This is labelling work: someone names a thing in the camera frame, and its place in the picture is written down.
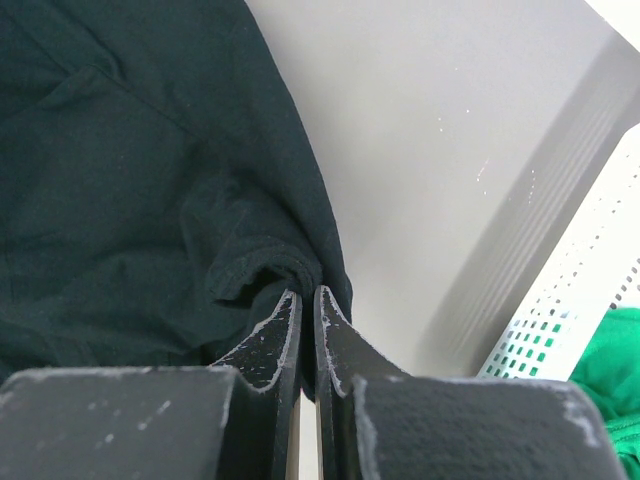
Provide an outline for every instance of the white surface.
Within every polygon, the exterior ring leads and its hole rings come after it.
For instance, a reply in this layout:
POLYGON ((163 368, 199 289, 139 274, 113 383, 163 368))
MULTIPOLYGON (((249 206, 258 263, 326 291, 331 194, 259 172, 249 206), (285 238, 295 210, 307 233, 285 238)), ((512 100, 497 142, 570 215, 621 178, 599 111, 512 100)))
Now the white surface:
POLYGON ((637 296, 638 205, 640 126, 613 152, 478 376, 569 379, 615 296, 637 296))
MULTIPOLYGON (((554 0, 248 3, 325 176, 358 329, 403 368, 441 372, 438 304, 587 68, 573 52, 597 48, 604 24, 576 21, 567 55, 554 0), (526 30, 512 31, 523 15, 526 30), (524 76, 530 62, 545 68, 524 76), (416 365, 425 347, 433 355, 416 365)), ((590 3, 640 46, 636 1, 590 3)), ((308 407, 302 479, 317 477, 308 407)))

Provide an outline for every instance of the white plastic basket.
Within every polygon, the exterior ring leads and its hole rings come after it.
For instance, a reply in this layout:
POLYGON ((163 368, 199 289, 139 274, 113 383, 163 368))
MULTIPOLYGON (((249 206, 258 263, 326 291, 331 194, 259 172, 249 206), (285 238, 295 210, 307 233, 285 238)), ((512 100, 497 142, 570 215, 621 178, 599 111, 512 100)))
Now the white plastic basket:
POLYGON ((609 308, 640 306, 640 126, 620 141, 478 377, 566 381, 609 308))

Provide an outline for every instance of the gray surface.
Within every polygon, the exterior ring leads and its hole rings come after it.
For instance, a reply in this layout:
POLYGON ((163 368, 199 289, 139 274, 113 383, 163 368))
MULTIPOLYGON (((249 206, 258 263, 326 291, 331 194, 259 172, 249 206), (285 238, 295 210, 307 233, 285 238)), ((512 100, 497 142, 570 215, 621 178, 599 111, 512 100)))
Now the gray surface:
POLYGON ((524 172, 617 34, 579 0, 249 5, 325 176, 358 328, 403 368, 467 373, 471 326, 438 308, 514 188, 544 201, 550 179, 524 172))

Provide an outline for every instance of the dark green fabric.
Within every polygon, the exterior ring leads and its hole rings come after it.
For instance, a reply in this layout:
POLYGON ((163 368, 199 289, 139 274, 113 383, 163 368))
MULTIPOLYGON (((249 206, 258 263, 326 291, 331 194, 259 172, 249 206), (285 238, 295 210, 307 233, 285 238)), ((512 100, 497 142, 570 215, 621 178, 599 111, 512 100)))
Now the dark green fabric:
POLYGON ((0 0, 0 380, 208 363, 284 288, 351 287, 239 0, 0 0))
POLYGON ((629 477, 640 479, 640 310, 610 310, 571 375, 604 418, 629 477))

